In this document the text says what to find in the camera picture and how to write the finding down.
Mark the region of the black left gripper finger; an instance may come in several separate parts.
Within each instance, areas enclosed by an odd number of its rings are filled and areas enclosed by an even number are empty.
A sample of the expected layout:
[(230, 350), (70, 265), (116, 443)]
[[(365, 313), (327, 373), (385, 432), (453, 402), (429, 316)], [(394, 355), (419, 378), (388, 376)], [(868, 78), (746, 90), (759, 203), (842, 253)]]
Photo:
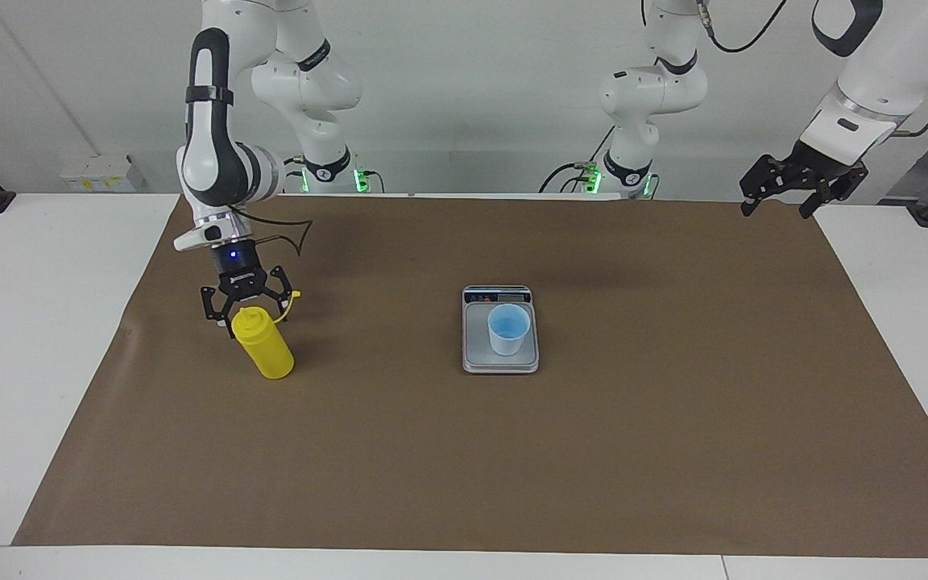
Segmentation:
[(832, 180), (812, 176), (806, 182), (810, 195), (800, 205), (800, 217), (810, 219), (822, 206), (830, 202), (846, 201), (868, 175), (869, 171), (863, 163), (855, 163), (847, 173)]
[(751, 216), (765, 199), (785, 193), (785, 172), (787, 163), (777, 160), (773, 155), (762, 155), (739, 180), (744, 201), (740, 210), (744, 216)]

